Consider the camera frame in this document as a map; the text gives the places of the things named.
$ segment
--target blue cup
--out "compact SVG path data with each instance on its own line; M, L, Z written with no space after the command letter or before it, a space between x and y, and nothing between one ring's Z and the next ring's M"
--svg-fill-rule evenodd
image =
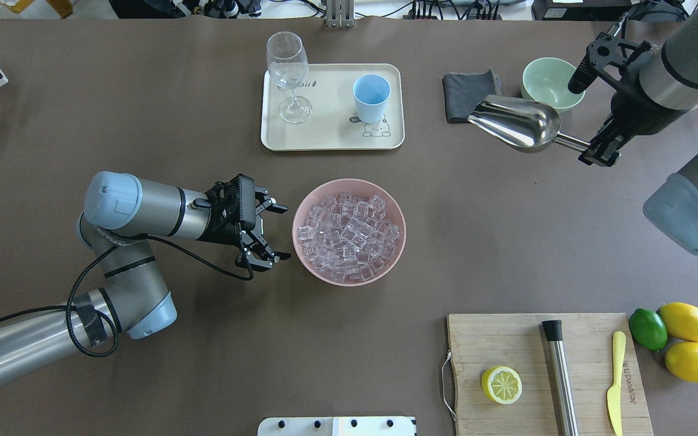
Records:
M352 92L354 107L362 122L374 124L382 120L391 93L387 79L376 74L366 74L354 81Z

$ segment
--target halved lemon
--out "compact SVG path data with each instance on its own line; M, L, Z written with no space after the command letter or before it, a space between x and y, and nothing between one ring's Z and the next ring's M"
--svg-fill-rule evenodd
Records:
M484 394L500 404L513 404L521 397L521 377L507 366L493 366L481 375Z

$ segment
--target mint green ceramic bowl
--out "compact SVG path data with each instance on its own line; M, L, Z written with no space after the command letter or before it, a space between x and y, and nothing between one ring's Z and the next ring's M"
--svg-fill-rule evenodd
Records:
M524 68L521 96L546 103L559 113L568 111L581 102L584 94L573 94L567 89L574 72L576 68L562 59L535 59Z

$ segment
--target pink bowl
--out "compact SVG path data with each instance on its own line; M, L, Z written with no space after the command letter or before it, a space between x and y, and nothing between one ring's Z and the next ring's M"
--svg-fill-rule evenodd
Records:
M393 222L393 224L396 224L396 226L398 226L399 228L400 238L397 243L397 250L395 252L395 256L389 262L387 262L384 271L379 273L379 275L377 275L373 279L366 280L364 282L352 281L349 279L347 279L345 283L334 282L333 280L330 280L327 277L324 277L321 274L319 274L318 271L314 268L314 265L312 265L312 263L309 262L303 255L303 243L300 240L298 240L298 227L302 226L303 223L305 223L305 218L307 218L308 216L308 211L310 211L315 204L320 204L322 202L322 199L324 199L326 196L337 197L339 193L352 193L353 196L365 198L371 198L372 196L376 195L382 197L386 203L386 217L389 218ZM395 201L395 199L390 194L388 194L387 191L383 190L380 186L374 185L371 182L366 182L365 180L360 179L333 180L332 182L327 182L315 188L315 190L311 191L311 193L305 196L303 201L300 203L300 206L298 206L298 210L296 210L296 214L293 217L293 246L296 249L298 259L301 260L303 266L305 266L305 268L309 270L318 279L321 279L324 282L328 282L329 284L337 286L366 285L384 277L384 275L386 275L386 273L389 273L393 266L395 266L395 264L398 262L398 259L400 259L400 254L402 254L402 249L405 246L405 218L402 215L402 210L400 210L400 206L398 206L398 203Z

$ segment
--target stainless steel scoop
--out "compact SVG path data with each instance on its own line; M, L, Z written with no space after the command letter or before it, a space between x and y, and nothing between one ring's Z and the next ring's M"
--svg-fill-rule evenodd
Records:
M543 151L553 143L578 152L589 149L584 140L559 132L562 119L554 108L533 100L487 96L468 121L524 153Z

